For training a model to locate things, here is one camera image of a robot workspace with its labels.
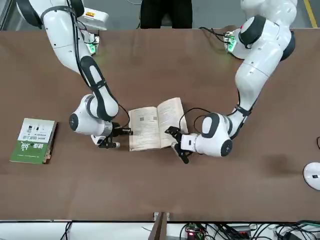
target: black pants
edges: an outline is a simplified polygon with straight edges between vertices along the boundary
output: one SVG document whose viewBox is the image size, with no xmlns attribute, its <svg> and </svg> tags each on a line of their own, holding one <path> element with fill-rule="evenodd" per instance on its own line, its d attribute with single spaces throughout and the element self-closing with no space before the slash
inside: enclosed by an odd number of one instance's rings
<svg viewBox="0 0 320 240">
<path fill-rule="evenodd" d="M 165 14 L 170 16 L 172 28 L 192 28 L 192 0 L 142 0 L 140 27 L 159 29 Z"/>
</svg>

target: open book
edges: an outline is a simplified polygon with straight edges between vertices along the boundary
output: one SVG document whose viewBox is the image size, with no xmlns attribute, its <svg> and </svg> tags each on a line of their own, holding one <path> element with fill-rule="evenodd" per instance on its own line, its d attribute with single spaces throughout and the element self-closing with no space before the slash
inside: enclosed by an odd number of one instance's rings
<svg viewBox="0 0 320 240">
<path fill-rule="evenodd" d="M 179 127 L 184 114 L 179 97 L 169 99 L 158 107 L 149 106 L 129 111 L 129 127 L 133 135 L 129 136 L 130 151 L 162 149 L 177 141 L 165 131 L 170 127 Z M 181 120 L 181 131 L 188 133 L 185 117 Z"/>
</svg>

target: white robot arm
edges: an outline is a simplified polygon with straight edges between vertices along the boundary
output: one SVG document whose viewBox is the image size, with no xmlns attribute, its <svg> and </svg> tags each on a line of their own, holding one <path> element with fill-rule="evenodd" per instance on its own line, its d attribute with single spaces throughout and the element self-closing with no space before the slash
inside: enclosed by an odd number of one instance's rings
<svg viewBox="0 0 320 240">
<path fill-rule="evenodd" d="M 112 137 L 131 134 L 131 130 L 111 122 L 118 114 L 119 105 L 77 27 L 77 17 L 84 13 L 82 0 L 17 0 L 16 3 L 29 24 L 45 27 L 59 61 L 80 74 L 92 91 L 82 98 L 77 110 L 71 114 L 71 129 L 91 135 L 99 147 L 119 147 L 119 143 L 112 142 Z"/>
<path fill-rule="evenodd" d="M 234 40 L 230 43 L 233 46 L 226 46 L 227 50 L 234 48 L 232 54 L 236 57 L 244 58 L 235 75 L 239 100 L 233 112 L 229 115 L 215 112 L 206 115 L 201 134 L 182 134 L 179 128 L 173 126 L 166 131 L 177 140 L 178 143 L 172 147 L 186 164 L 189 162 L 188 156 L 193 152 L 213 157 L 225 157 L 231 152 L 232 139 L 238 135 L 251 114 L 264 84 L 279 62 L 295 49 L 295 37 L 289 29 L 292 22 L 288 21 L 295 18 L 288 17 L 288 14 L 296 14 L 297 11 L 291 0 L 241 0 L 242 7 L 245 2 L 250 2 L 251 6 L 254 2 L 259 2 L 250 10 L 260 15 L 250 17 L 241 29 L 231 33 L 229 39 Z M 274 17 L 273 10 L 283 11 L 276 13 L 278 20 Z M 267 19 L 269 13 L 272 13 L 275 22 Z M 286 20 L 286 24 L 278 24 L 284 22 L 281 19 Z"/>
</svg>

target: brown table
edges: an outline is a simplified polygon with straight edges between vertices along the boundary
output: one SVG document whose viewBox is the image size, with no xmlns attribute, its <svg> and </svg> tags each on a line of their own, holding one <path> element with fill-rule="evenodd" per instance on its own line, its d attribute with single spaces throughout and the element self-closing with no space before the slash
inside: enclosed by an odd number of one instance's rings
<svg viewBox="0 0 320 240">
<path fill-rule="evenodd" d="M 0 219 L 174 221 L 318 220 L 320 192 L 303 167 L 320 162 L 320 31 L 297 29 L 294 54 L 261 92 L 230 156 L 194 154 L 185 165 L 171 149 L 96 148 L 72 132 L 69 115 L 90 91 L 62 66 L 44 32 L 1 32 Z M 95 57 L 127 109 L 181 97 L 184 109 L 228 114 L 238 101 L 241 64 L 201 30 L 101 33 Z M 188 127 L 202 112 L 187 116 Z M 49 165 L 9 162 L 23 118 L 60 122 Z M 115 119 L 126 121 L 123 112 Z"/>
</svg>

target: green book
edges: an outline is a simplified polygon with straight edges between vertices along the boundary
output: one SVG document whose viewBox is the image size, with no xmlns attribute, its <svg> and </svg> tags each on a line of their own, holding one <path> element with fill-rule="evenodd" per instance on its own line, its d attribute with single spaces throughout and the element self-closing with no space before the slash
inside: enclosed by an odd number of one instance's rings
<svg viewBox="0 0 320 240">
<path fill-rule="evenodd" d="M 11 162 L 46 164 L 51 158 L 56 121 L 25 118 Z"/>
</svg>

